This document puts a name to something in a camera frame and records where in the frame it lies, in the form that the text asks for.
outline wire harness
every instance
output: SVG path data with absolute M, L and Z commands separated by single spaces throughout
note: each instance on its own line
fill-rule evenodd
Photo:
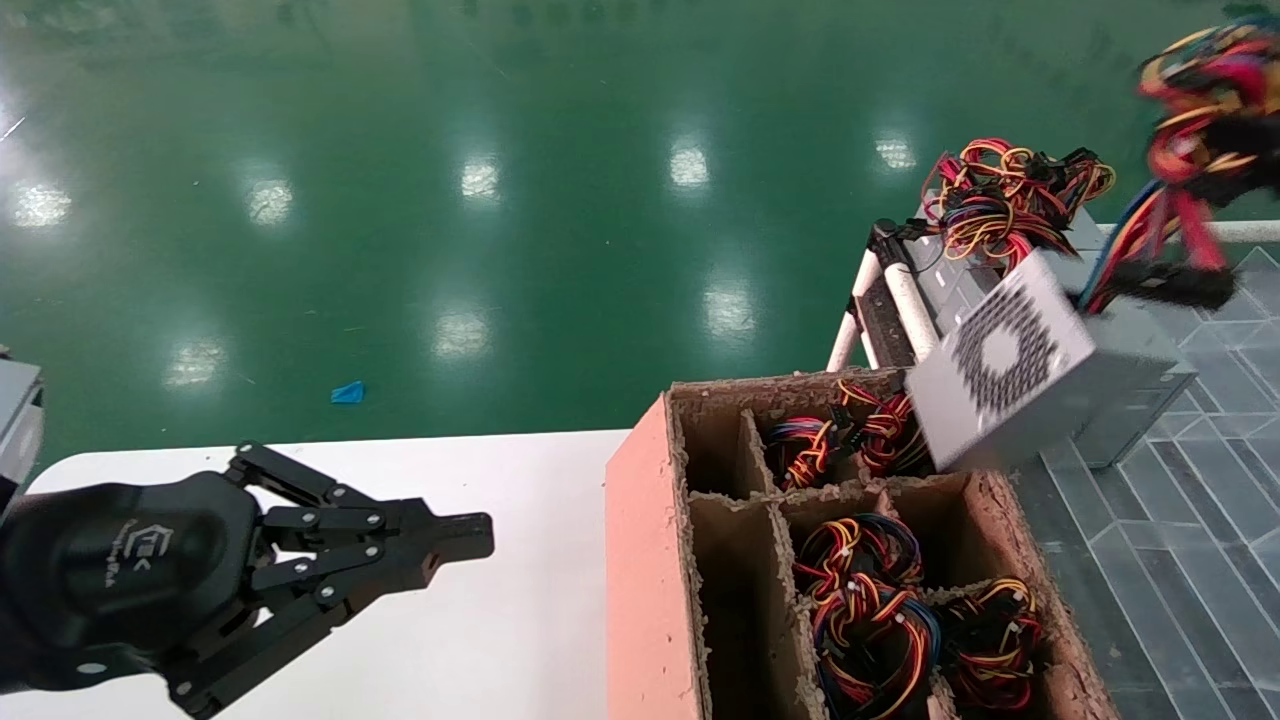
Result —
M 1024 710 L 1032 700 L 1033 656 L 1042 628 L 1036 596 L 1000 578 L 938 609 L 942 675 L 961 706 Z
M 836 720 L 906 714 L 938 662 L 937 618 L 919 600 L 920 548 L 893 518 L 823 523 L 795 565 L 814 601 L 818 676 Z
M 1199 31 L 1149 59 L 1138 92 L 1164 117 L 1147 147 L 1152 179 L 1107 238 L 1078 307 L 1106 309 L 1116 295 L 1221 307 L 1235 278 L 1208 227 L 1258 187 L 1280 187 L 1280 20 L 1270 17 Z M 1181 258 L 1164 255 L 1174 234 Z
M 792 416 L 764 433 L 765 457 L 783 491 L 822 487 L 840 462 L 855 455 L 877 478 L 928 460 L 924 433 L 901 378 L 884 401 L 852 383 L 837 384 L 841 398 L 829 406 L 829 418 Z M 852 406 L 869 409 L 867 420 L 855 421 Z
M 942 237 L 940 259 L 975 256 L 1012 269 L 1037 247 L 1076 255 L 1064 231 L 1080 206 L 1114 184 L 1115 170 L 1088 149 L 1055 160 L 992 137 L 943 154 L 920 201 L 931 234 Z

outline pink box side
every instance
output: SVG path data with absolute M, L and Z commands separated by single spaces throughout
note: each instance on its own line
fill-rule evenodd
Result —
M 698 720 L 666 396 L 622 442 L 604 477 L 609 720 Z

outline silver power supply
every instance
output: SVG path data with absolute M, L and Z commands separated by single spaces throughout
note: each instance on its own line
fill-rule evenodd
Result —
M 1172 341 L 1132 302 L 1080 316 L 1089 264 L 1036 251 L 948 332 L 906 384 L 940 470 L 1005 468 L 1074 436 L 1134 388 L 1179 382 Z
M 0 357 L 0 516 L 27 479 L 45 433 L 40 368 Z M 5 483 L 15 487 L 5 487 Z

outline wire connector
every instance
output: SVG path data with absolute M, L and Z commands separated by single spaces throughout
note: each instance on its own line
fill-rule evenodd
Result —
M 1062 158 L 1062 163 L 1068 165 L 1075 165 L 1078 163 L 1097 163 L 1097 161 L 1098 161 L 1098 154 L 1089 150 L 1088 147 L 1076 147 L 1075 150 L 1068 152 L 1066 158 Z
M 1055 191 L 1055 186 L 1066 184 L 1066 164 L 1043 152 L 1036 152 L 1027 159 L 1027 179 L 1042 182 Z
M 1217 310 L 1235 295 L 1231 270 L 1201 270 L 1170 263 L 1123 260 L 1106 286 L 1107 292 Z
M 1240 172 L 1202 173 L 1183 183 L 1192 195 L 1216 208 L 1261 187 L 1280 196 L 1280 118 L 1231 114 L 1204 128 L 1204 146 L 1213 155 L 1235 152 L 1252 156 Z
M 897 238 L 902 242 L 920 240 L 927 234 L 932 233 L 929 232 L 929 223 L 924 218 L 909 218 L 906 222 L 897 225 Z

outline fan grille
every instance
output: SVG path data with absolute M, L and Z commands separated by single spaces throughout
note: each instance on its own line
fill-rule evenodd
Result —
M 1004 413 L 1048 380 L 1057 342 L 1024 287 L 997 287 L 957 329 L 955 361 L 979 413 Z M 987 338 L 997 329 L 1018 343 L 1018 357 L 1004 370 L 992 369 L 986 357 Z

